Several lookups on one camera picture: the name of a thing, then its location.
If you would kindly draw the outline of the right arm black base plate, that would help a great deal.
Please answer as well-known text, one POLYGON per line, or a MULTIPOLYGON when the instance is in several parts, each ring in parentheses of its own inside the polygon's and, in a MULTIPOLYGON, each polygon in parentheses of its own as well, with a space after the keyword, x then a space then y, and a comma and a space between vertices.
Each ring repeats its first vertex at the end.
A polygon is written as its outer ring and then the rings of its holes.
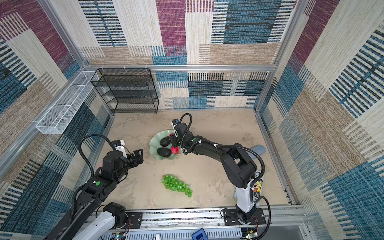
POLYGON ((263 209, 257 208, 244 214, 237 209, 222 209, 220 212, 226 226, 236 225, 265 225, 267 223, 263 209))

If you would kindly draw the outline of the white mesh wall basket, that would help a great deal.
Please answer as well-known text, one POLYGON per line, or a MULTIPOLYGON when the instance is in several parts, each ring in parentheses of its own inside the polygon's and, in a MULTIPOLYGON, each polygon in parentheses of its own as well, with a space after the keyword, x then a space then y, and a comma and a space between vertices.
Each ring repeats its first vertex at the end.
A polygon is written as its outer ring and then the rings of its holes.
POLYGON ((83 71, 68 86, 48 112, 36 125, 44 135, 61 135, 90 94, 94 72, 83 71))

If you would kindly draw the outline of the aluminium front rail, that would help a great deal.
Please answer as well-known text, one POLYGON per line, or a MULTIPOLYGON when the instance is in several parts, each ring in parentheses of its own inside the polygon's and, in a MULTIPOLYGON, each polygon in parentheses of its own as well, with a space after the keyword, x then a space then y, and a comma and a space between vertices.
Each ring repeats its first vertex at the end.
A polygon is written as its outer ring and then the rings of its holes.
MULTIPOLYGON (((126 212, 143 212, 140 229, 132 231, 154 230, 181 230, 200 228, 259 228, 265 225, 236 225, 226 226, 220 212, 222 209, 235 209, 234 207, 221 208, 192 208, 192 209, 158 209, 158 210, 127 210, 126 212)), ((309 223, 304 208, 298 205, 272 205, 269 215, 267 206, 260 206, 266 215, 266 221, 271 218, 271 227, 304 226, 309 223)))

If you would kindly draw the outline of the blue device at bottom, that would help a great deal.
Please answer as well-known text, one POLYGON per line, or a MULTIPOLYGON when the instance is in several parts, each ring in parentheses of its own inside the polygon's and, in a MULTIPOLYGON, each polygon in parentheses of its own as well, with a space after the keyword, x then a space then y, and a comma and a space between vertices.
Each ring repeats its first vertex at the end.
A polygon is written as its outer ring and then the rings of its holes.
POLYGON ((192 240, 208 240, 208 236, 204 229, 199 229, 192 234, 192 240))

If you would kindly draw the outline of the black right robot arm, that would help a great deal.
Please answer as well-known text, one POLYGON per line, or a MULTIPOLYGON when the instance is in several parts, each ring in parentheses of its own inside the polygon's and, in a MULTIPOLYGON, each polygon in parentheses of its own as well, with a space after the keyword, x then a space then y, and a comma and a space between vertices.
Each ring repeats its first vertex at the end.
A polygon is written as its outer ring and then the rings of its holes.
POLYGON ((178 119, 172 121, 174 134, 170 141, 174 147, 180 147, 185 155, 193 153, 219 161, 230 182, 236 187, 236 211, 241 224, 250 224, 255 218, 256 201, 253 186, 265 173, 265 163, 254 150, 240 144, 221 145, 195 136, 190 126, 178 119))

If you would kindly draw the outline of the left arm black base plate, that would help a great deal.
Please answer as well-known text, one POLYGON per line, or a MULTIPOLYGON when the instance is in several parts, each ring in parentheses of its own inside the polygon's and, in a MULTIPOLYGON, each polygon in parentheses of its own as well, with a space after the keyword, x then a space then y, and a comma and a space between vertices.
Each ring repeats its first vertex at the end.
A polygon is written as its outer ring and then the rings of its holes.
POLYGON ((143 212, 126 212, 123 218, 123 230, 140 229, 143 219, 143 212))

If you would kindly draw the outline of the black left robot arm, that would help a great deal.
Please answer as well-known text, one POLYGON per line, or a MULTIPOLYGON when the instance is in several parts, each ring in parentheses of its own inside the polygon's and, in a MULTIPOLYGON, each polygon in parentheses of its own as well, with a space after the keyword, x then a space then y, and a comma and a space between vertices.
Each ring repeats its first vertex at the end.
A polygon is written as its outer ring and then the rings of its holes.
POLYGON ((103 158, 101 171, 88 180, 75 192, 72 208, 45 237, 46 240, 71 240, 81 229, 91 214, 117 188, 128 170, 144 161, 144 151, 135 150, 124 156, 119 150, 112 150, 103 158))

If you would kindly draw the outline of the green fake grape bunch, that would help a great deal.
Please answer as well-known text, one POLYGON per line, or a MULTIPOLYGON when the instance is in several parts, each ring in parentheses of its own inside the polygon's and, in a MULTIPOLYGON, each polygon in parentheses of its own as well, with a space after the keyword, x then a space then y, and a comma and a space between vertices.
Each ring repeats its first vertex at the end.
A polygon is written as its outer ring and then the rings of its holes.
POLYGON ((193 191, 190 186, 179 180, 176 176, 164 175, 162 177, 162 183, 168 190, 184 193, 189 198, 192 197, 193 191))

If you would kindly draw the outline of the colourful paperback book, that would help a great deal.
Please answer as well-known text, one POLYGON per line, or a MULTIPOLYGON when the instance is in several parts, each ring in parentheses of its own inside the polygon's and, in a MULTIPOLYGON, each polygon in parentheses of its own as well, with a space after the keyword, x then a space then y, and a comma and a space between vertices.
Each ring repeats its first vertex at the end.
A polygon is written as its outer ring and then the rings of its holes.
MULTIPOLYGON (((255 172, 255 177, 258 177, 260 175, 261 171, 257 170, 255 172)), ((257 200, 261 196, 262 186, 265 180, 265 176, 263 175, 253 186, 252 186, 252 196, 253 200, 257 200)), ((237 199, 237 190, 234 191, 234 198, 237 199)))

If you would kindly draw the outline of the dark fake avocado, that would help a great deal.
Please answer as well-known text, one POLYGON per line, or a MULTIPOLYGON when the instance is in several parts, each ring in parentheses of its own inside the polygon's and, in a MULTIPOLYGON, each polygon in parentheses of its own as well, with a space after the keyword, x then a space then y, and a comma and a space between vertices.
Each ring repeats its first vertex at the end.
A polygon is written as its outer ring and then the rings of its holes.
POLYGON ((157 149, 158 155, 160 155, 163 158, 169 158, 172 155, 172 151, 168 148, 158 148, 157 149))
POLYGON ((160 145, 162 146, 162 147, 167 147, 168 145, 170 145, 171 144, 171 141, 170 141, 170 139, 168 138, 168 137, 164 137, 164 138, 162 138, 161 140, 160 140, 160 145))

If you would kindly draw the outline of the mint green scalloped bowl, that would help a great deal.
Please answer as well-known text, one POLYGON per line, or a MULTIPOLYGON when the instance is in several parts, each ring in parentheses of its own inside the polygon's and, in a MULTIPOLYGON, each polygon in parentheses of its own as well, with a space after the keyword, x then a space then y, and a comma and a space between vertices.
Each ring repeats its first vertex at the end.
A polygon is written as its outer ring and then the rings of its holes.
POLYGON ((173 130, 164 130, 164 131, 161 131, 161 132, 155 134, 155 136, 150 140, 150 143, 149 143, 151 156, 155 157, 159 161, 162 161, 162 160, 174 161, 177 158, 177 156, 180 155, 181 151, 179 151, 176 154, 172 153, 168 158, 165 158, 165 157, 159 155, 157 152, 157 150, 159 148, 163 147, 163 146, 161 146, 160 141, 163 138, 168 137, 171 134, 174 134, 173 130))

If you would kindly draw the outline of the blue grey oval pad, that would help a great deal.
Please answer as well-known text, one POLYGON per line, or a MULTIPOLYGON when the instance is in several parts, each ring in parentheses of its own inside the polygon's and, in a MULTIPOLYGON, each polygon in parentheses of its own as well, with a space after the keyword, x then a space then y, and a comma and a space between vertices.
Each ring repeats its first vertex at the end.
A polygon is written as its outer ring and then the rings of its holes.
POLYGON ((257 153, 259 156, 261 156, 267 152, 266 147, 264 147, 263 145, 254 146, 251 148, 251 150, 254 151, 255 153, 257 153))

